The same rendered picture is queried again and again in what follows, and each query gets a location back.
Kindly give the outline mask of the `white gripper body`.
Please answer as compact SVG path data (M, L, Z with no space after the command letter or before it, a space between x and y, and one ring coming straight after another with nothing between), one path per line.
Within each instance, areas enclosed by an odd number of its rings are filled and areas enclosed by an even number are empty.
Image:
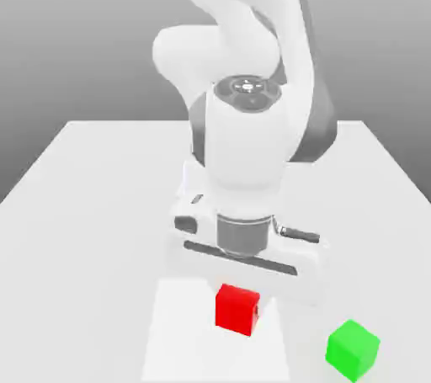
M269 235L265 250L252 257L226 253L214 242L186 233L167 235L167 266L187 277L205 278L307 305L324 296L324 244Z

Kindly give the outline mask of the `small red cube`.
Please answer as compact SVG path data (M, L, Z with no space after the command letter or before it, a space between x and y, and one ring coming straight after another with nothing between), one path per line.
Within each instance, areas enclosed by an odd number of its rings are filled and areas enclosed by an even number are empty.
M215 324L250 337L258 320L260 294L222 284L215 295Z

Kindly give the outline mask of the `small green cube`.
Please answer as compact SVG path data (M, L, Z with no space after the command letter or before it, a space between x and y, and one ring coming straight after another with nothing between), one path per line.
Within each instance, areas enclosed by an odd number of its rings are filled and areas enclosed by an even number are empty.
M349 319L327 340L326 361L351 383L356 383L374 365L380 339Z

